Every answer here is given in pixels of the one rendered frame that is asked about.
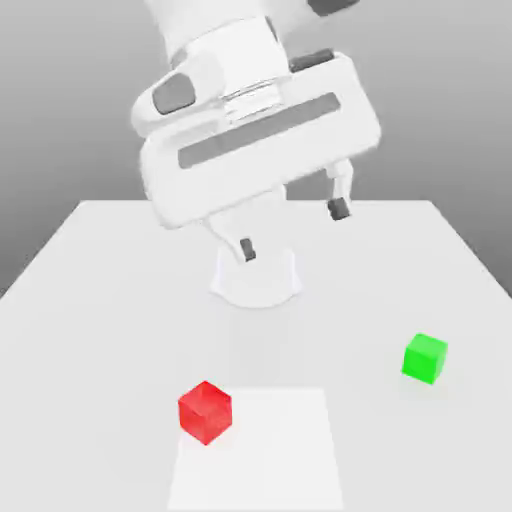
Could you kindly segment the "small red cube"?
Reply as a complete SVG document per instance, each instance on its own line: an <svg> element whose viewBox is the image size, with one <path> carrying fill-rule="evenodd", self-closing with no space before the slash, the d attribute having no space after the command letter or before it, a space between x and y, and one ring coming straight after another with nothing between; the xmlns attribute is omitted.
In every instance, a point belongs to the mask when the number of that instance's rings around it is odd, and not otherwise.
<svg viewBox="0 0 512 512"><path fill-rule="evenodd" d="M207 446L232 425L232 397L203 381L178 400L181 428Z"/></svg>

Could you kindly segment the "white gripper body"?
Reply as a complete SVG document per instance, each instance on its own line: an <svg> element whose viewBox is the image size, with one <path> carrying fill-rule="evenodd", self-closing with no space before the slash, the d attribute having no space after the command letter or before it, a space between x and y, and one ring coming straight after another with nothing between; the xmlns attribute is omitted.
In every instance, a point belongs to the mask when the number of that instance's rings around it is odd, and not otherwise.
<svg viewBox="0 0 512 512"><path fill-rule="evenodd" d="M176 229L363 154L380 138L353 60L332 52L154 129L140 172L156 213Z"/></svg>

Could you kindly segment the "small green cube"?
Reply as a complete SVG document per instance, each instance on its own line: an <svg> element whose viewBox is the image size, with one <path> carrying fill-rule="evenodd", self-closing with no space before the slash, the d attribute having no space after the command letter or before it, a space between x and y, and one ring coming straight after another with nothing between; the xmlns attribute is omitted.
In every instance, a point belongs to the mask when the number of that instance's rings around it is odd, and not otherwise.
<svg viewBox="0 0 512 512"><path fill-rule="evenodd" d="M447 350L445 341L416 334L405 349L402 373L433 385L443 370Z"/></svg>

